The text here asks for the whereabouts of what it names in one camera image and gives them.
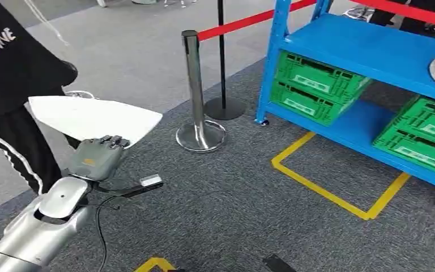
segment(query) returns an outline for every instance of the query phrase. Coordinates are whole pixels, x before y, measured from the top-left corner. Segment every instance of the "black t-shirt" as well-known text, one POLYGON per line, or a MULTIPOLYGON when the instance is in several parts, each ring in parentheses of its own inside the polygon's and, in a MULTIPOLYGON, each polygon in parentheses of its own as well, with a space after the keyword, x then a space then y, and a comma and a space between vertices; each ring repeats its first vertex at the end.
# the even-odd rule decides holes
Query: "black t-shirt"
POLYGON ((74 77, 0 4, 0 114, 22 106, 29 96, 62 95, 60 86, 74 77))

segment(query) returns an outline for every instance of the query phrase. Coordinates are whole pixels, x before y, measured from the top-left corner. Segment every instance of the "silver stanchion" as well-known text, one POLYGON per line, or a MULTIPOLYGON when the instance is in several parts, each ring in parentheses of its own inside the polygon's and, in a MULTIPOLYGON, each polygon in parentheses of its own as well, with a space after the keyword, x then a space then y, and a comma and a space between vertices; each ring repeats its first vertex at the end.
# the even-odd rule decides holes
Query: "silver stanchion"
POLYGON ((216 122, 204 120, 198 32, 194 30, 183 31, 182 41, 186 50, 187 75, 191 102, 193 103, 194 122, 180 127, 176 132, 176 140, 188 151, 211 152, 223 145, 226 130, 216 122))

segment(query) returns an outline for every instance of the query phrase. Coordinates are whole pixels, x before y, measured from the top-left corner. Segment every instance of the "green basket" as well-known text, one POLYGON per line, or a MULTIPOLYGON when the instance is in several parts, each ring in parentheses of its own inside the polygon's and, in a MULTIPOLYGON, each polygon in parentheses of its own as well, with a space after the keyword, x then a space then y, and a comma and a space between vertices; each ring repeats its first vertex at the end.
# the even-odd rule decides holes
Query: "green basket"
POLYGON ((435 99, 419 95, 411 99, 387 127, 392 126, 435 142, 435 99))
POLYGON ((354 100, 372 82, 367 77, 286 51, 281 52, 275 80, 339 104, 354 100))
POLYGON ((338 104, 277 81, 271 91, 272 102, 325 126, 331 125, 356 99, 338 104))
POLYGON ((435 171, 435 142, 390 127, 379 135, 373 146, 435 171))

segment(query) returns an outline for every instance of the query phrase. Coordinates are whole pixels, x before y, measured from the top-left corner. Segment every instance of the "red barrier tape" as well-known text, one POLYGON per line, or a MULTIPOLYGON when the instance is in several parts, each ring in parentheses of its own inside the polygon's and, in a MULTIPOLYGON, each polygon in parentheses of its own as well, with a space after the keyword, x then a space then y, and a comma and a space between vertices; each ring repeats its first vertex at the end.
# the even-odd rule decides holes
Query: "red barrier tape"
POLYGON ((380 10, 385 10, 391 13, 395 13, 409 18, 422 20, 428 23, 435 24, 435 12, 432 11, 422 10, 420 8, 410 7, 407 5, 398 4, 387 0, 352 0, 352 1, 366 6, 375 7, 380 10))
MULTIPOLYGON (((315 4, 316 0, 301 0, 299 2, 295 2, 291 4, 290 11, 295 11, 298 9, 302 9, 303 7, 310 6, 312 4, 315 4)), ((241 28, 245 28, 247 26, 250 26, 252 24, 257 24, 260 22, 263 22, 265 20, 269 20, 273 17, 274 10, 268 10, 266 12, 253 15, 251 17, 247 17, 229 24, 222 25, 220 27, 211 28, 208 30, 201 31, 198 33, 199 41, 204 41, 207 39, 210 39, 212 37, 216 37, 219 35, 226 34, 228 32, 232 32, 241 28)))

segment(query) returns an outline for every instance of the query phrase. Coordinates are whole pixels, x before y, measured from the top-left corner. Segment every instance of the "gray floor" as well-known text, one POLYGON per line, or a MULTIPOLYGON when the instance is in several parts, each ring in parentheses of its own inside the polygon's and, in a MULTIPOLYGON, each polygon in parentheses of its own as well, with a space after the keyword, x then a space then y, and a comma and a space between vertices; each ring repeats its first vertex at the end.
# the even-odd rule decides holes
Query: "gray floor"
MULTIPOLYGON (((271 158, 306 130, 272 116, 267 127, 253 122, 261 72, 259 62, 230 78, 229 90, 248 110, 222 122, 229 141, 218 152, 192 154, 175 143, 176 129, 189 120, 189 102, 166 113, 133 147, 107 186, 159 172, 165 187, 127 204, 116 201, 119 212, 103 212, 105 271, 134 271, 156 256, 189 272, 265 272, 261 259, 276 253, 296 271, 435 272, 435 187, 412 178, 376 220, 363 221, 274 170, 271 158)), ((218 94, 215 86, 206 98, 218 94)), ((397 109, 410 95, 376 83, 363 99, 397 109)), ((398 175, 321 137, 284 164, 362 209, 398 175)), ((0 207, 0 235, 9 214, 31 197, 24 193, 0 207)), ((100 258, 89 224, 49 271, 96 271, 100 258)))
MULTIPOLYGON (((38 21, 23 0, 0 0, 46 47, 77 65, 80 76, 68 90, 87 90, 112 99, 161 113, 189 98, 181 31, 216 26, 216 1, 200 0, 182 9, 134 5, 130 1, 108 1, 108 8, 95 0, 36 0, 42 13, 71 44, 65 47, 38 21)), ((341 13, 354 3, 335 1, 332 10, 341 13)), ((274 7, 269 0, 239 0, 225 3, 228 22, 274 7)), ((309 21, 312 7, 293 12, 289 25, 296 29, 309 21)), ((227 72, 235 72, 264 57, 270 21, 227 35, 227 72)), ((204 87, 219 80, 217 39, 201 46, 204 87)), ((62 167, 70 150, 60 133, 41 125, 62 167)), ((27 190, 0 152, 0 204, 27 190)))

